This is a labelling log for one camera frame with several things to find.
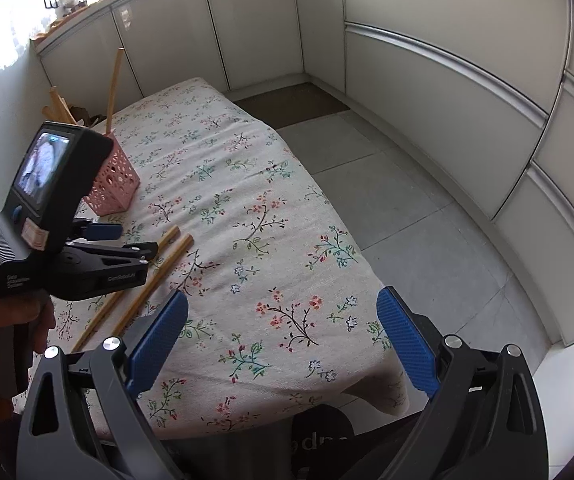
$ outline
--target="device display image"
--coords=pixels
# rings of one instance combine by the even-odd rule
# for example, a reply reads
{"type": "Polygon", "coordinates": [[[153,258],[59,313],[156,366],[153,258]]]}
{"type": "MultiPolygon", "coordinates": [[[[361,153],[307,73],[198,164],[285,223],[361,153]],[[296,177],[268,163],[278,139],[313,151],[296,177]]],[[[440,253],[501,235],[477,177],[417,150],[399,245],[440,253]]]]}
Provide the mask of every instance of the device display image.
{"type": "Polygon", "coordinates": [[[37,206],[41,205],[69,142],[67,137],[43,132],[26,156],[16,185],[32,198],[37,206]]]}

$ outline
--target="pink plastic container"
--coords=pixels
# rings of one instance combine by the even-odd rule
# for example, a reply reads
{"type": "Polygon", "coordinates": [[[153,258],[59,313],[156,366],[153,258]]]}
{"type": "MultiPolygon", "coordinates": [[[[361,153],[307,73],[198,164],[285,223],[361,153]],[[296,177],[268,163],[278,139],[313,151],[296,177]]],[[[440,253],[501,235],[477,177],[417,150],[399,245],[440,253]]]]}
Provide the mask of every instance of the pink plastic container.
{"type": "Polygon", "coordinates": [[[114,134],[108,137],[114,142],[112,153],[98,171],[90,194],[83,199],[98,216],[127,211],[141,183],[114,134]]]}

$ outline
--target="floral tablecloth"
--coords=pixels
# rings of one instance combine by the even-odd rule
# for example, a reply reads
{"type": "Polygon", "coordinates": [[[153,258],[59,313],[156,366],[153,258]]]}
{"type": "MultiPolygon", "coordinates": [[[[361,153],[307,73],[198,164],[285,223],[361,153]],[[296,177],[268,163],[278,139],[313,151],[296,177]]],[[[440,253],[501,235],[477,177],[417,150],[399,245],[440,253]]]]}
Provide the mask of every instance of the floral tablecloth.
{"type": "MultiPolygon", "coordinates": [[[[189,299],[187,324],[139,399],[159,438],[258,426],[343,391],[406,410],[403,370],[376,316],[382,283],[274,130],[198,78],[125,108],[114,126],[141,185],[128,212],[105,220],[123,224],[122,243],[158,240],[172,224],[195,238],[140,312],[171,288],[189,299]]],[[[56,300],[50,343],[69,351],[105,300],[56,300]]],[[[93,392],[88,404],[105,433],[93,392]]]]}

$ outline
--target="blue gripper pad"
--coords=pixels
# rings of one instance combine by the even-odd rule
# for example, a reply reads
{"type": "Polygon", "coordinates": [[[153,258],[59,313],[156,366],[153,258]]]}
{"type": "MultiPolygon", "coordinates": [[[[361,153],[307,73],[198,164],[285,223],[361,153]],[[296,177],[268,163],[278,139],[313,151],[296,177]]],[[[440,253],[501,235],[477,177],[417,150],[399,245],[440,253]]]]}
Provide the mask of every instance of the blue gripper pad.
{"type": "Polygon", "coordinates": [[[118,240],[123,235],[123,226],[92,222],[85,227],[85,240],[118,240]]]}
{"type": "Polygon", "coordinates": [[[133,399],[154,386],[160,369],[187,322],[188,311],[185,295],[174,292],[136,345],[125,366],[125,388],[133,399]]]}
{"type": "Polygon", "coordinates": [[[432,399],[440,387],[435,356],[400,302],[386,287],[378,293],[376,313],[412,384],[432,399]]]}

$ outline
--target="wooden dowel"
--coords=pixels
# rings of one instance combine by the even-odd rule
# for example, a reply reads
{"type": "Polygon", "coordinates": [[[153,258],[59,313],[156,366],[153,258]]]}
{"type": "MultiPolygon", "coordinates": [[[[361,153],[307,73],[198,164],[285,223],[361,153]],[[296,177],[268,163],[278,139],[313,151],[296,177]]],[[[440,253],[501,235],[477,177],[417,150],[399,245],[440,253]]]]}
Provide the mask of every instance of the wooden dowel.
{"type": "Polygon", "coordinates": [[[121,62],[123,61],[123,52],[125,49],[120,47],[116,51],[116,58],[114,59],[114,72],[112,73],[112,81],[109,85],[109,99],[107,100],[107,119],[105,121],[105,134],[109,135],[112,131],[112,115],[114,114],[114,101],[116,100],[116,86],[118,85],[118,74],[121,71],[121,62]]]}
{"type": "Polygon", "coordinates": [[[69,124],[77,124],[72,112],[70,111],[70,107],[67,106],[67,101],[61,97],[61,104],[62,104],[62,115],[67,118],[69,124]]]}
{"type": "Polygon", "coordinates": [[[52,112],[51,108],[49,108],[48,106],[44,106],[43,109],[41,110],[41,112],[43,113],[43,115],[45,116],[45,118],[48,121],[54,121],[56,123],[60,123],[61,121],[58,120],[58,118],[54,115],[54,113],[52,112]]]}
{"type": "MultiPolygon", "coordinates": [[[[170,241],[179,234],[180,229],[178,228],[177,225],[173,226],[165,234],[163,234],[163,237],[160,239],[160,242],[158,243],[158,253],[156,254],[156,257],[162,254],[162,252],[165,250],[170,241]]],[[[112,311],[114,305],[116,305],[118,300],[120,300],[123,297],[123,294],[125,294],[127,290],[129,289],[119,290],[113,293],[111,296],[109,296],[109,299],[94,315],[94,317],[90,321],[90,324],[87,325],[87,328],[83,331],[83,333],[78,337],[78,340],[74,343],[74,348],[72,348],[72,352],[78,352],[80,351],[80,349],[83,348],[83,346],[88,341],[92,333],[94,333],[94,331],[96,330],[96,327],[99,325],[99,323],[107,317],[107,314],[109,314],[109,312],[112,311]]]]}
{"type": "Polygon", "coordinates": [[[134,314],[141,307],[142,303],[151,294],[152,290],[158,286],[158,284],[165,278],[166,274],[170,271],[171,267],[177,262],[177,260],[187,251],[187,248],[193,243],[192,235],[185,234],[179,241],[177,241],[171,248],[171,254],[165,258],[158,272],[154,274],[151,280],[142,287],[138,296],[130,303],[129,307],[123,314],[121,320],[116,324],[112,330],[113,336],[119,336],[127,326],[127,324],[132,320],[134,314]]]}

